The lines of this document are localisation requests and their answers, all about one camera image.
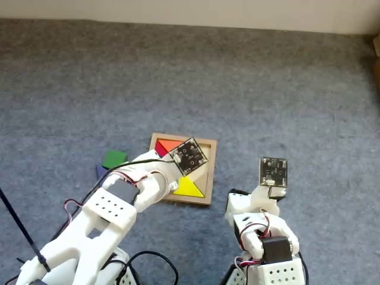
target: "circuit board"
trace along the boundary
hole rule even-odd
[[[173,149],[170,155],[176,160],[176,164],[184,176],[208,162],[194,138],[188,139]]]
[[[260,185],[287,187],[287,159],[260,158]]]

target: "red wire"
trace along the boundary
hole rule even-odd
[[[248,225],[246,225],[245,227],[244,227],[244,229],[242,229],[242,231],[240,232],[240,241],[239,241],[239,243],[240,243],[240,246],[242,247],[242,249],[245,251],[245,248],[244,248],[244,244],[243,244],[243,241],[242,241],[242,234],[248,229],[248,228],[250,228],[250,227],[252,227],[252,226],[257,226],[257,225],[259,225],[259,226],[264,226],[265,227],[265,230],[263,231],[263,233],[259,236],[259,239],[262,239],[262,238],[264,238],[267,234],[268,234],[268,232],[269,232],[269,225],[270,225],[270,222],[269,222],[269,218],[267,217],[267,215],[265,215],[265,213],[264,213],[264,217],[265,217],[265,219],[268,221],[268,224],[262,224],[262,223],[251,223],[251,224],[248,224]]]
[[[9,279],[4,285],[9,285],[9,284],[11,284],[11,282],[13,282],[14,280],[16,280],[17,278],[18,278],[18,275],[15,276],[15,277],[13,277],[13,278],[11,278],[11,279]]]

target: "wire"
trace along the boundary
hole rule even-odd
[[[272,196],[272,186],[269,186],[269,190],[268,190],[268,198],[270,199]]]
[[[74,199],[67,199],[65,202],[64,202],[64,210],[65,212],[67,213],[67,216],[68,216],[68,220],[66,222],[66,226],[65,226],[65,229],[68,227],[69,224],[71,224],[72,222],[72,214],[69,212],[69,210],[67,210],[67,205],[70,203],[70,202],[74,202],[76,203],[77,207],[82,207],[83,205],[79,202],[77,202],[76,200]]]
[[[174,163],[174,160],[162,160],[162,159],[145,159],[145,160],[138,160],[138,161],[131,161],[131,162],[124,162],[118,166],[115,166],[113,168],[110,168],[101,178],[98,179],[98,181],[95,183],[95,185],[88,191],[88,193],[83,197],[81,200],[81,204],[84,205],[86,201],[96,192],[98,189],[100,183],[104,180],[105,177],[107,177],[111,172],[114,170],[124,167],[124,166],[129,166],[129,165],[134,165],[134,164],[141,164],[141,163],[150,163],[150,162],[165,162],[165,163]],[[74,212],[71,213],[72,216],[74,216],[79,210],[79,206],[77,206],[74,210]],[[56,231],[56,233],[53,235],[53,237],[50,239],[50,241],[56,239],[62,231],[65,229],[65,226],[67,224],[69,219],[67,219],[62,226]]]
[[[131,266],[132,261],[133,261],[136,257],[138,257],[138,256],[140,256],[140,255],[144,255],[144,254],[155,255],[155,256],[160,257],[160,258],[162,258],[163,260],[165,260],[165,261],[170,265],[170,267],[173,269],[174,274],[175,274],[175,276],[176,276],[176,277],[175,277],[175,280],[174,280],[174,285],[177,285],[177,284],[178,284],[178,270],[177,270],[177,268],[174,266],[174,264],[170,261],[169,258],[167,258],[167,257],[164,256],[163,254],[161,254],[161,253],[159,253],[159,252],[156,252],[156,251],[140,251],[140,252],[136,253],[134,256],[132,256],[132,257],[131,257],[126,263],[123,262],[123,263],[124,263],[124,267],[123,267],[123,269],[120,271],[119,276],[118,276],[117,279],[116,279],[116,285],[120,285],[120,280],[121,280],[121,278],[126,274],[126,271],[127,271],[128,267]],[[117,261],[117,260],[111,260],[111,261],[108,262],[108,264],[110,264],[110,263],[114,263],[114,262],[119,262],[119,261]]]
[[[16,280],[18,278],[18,275],[16,275],[15,277],[12,277],[11,279],[9,279],[8,281],[5,282],[4,285],[9,285],[11,284],[14,280]]]
[[[301,254],[301,251],[298,252],[299,258],[301,259],[303,269],[305,270],[305,285],[309,285],[309,270],[306,266],[305,260],[303,260],[303,256]]]
[[[235,257],[235,258],[233,259],[233,265],[235,265],[236,269],[238,269],[238,270],[241,272],[241,274],[242,274],[243,276],[245,276],[245,278],[247,278],[247,276],[245,275],[243,269],[238,265],[238,261],[242,262],[242,261],[243,261],[243,258],[238,257],[238,256]]]

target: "blue tangram piece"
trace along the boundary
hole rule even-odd
[[[108,170],[105,169],[101,164],[97,164],[96,165],[96,174],[97,174],[97,178],[100,179],[101,177],[103,177],[104,174],[106,174]]]

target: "white wall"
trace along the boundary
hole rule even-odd
[[[368,34],[380,0],[0,0],[0,17]]]

